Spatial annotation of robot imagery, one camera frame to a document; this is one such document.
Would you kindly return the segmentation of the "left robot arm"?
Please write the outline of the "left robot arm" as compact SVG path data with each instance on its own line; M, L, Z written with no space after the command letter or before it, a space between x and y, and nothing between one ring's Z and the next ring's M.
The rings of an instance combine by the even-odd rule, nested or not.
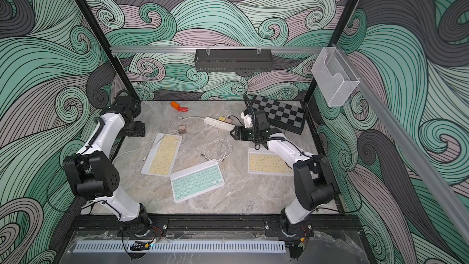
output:
M127 90L118 92L110 106L94 118L96 127L78 153L65 159L63 169L72 193L89 203L103 204L119 222L130 227L150 227L145 207L129 197L120 187L120 174L111 161L111 150L118 138L145 136L145 123L136 121L140 101Z

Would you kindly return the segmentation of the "green wireless keyboard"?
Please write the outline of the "green wireless keyboard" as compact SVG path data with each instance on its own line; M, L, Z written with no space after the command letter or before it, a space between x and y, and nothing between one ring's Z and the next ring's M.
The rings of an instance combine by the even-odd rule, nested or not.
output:
M174 203L192 199L225 185L217 162L207 161L170 175Z

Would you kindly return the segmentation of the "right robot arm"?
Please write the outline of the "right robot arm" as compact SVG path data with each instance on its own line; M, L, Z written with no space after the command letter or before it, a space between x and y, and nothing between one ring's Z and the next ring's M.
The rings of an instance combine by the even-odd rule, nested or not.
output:
M336 196L332 182L313 178L329 162L324 155L314 155L291 142L279 129L272 128L261 111L241 114L243 124L230 132L236 141L250 141L278 155L293 170L295 199L282 213L285 228L303 222L317 208Z

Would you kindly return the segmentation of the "white power strip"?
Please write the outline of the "white power strip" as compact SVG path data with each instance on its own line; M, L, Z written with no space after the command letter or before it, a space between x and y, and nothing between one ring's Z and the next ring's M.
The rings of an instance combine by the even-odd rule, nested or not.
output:
M210 125L212 127L217 127L217 128L220 128L220 129L228 131L228 132L232 131L235 128L235 126L233 124L230 124L230 123L227 123L227 122L222 122L222 121L216 120L212 117L205 117L204 122L207 125Z

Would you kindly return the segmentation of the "pink charger with white cable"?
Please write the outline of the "pink charger with white cable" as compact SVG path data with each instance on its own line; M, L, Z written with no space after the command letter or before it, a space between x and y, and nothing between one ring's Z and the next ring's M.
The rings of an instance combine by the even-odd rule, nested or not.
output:
M185 134L186 133L186 126L185 125L181 125L178 127L178 133L179 134Z

